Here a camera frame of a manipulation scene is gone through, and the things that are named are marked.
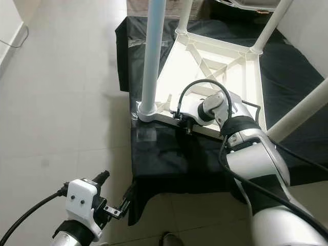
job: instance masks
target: black fabric cover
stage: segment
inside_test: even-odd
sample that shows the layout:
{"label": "black fabric cover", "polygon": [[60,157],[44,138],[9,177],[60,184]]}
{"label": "black fabric cover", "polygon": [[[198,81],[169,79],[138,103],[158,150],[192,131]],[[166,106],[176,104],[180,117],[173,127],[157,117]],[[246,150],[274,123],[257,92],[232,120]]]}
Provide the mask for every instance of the black fabric cover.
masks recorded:
{"label": "black fabric cover", "polygon": [[[166,19],[163,29],[160,70],[174,43],[177,20]],[[132,113],[132,171],[135,196],[129,211],[129,225],[140,219],[147,201],[162,192],[204,193],[228,191],[217,162],[220,141],[160,122],[144,123],[135,116],[141,100],[147,18],[127,17],[117,28],[117,60],[120,87],[130,92]],[[188,30],[223,41],[251,46],[263,25],[218,20],[190,21]],[[266,124],[269,128],[311,92],[323,78],[306,58],[275,31],[260,59]],[[282,144],[318,163],[326,164],[328,152],[324,107],[292,133]],[[327,180],[327,174],[281,153],[286,160],[292,185]]]}

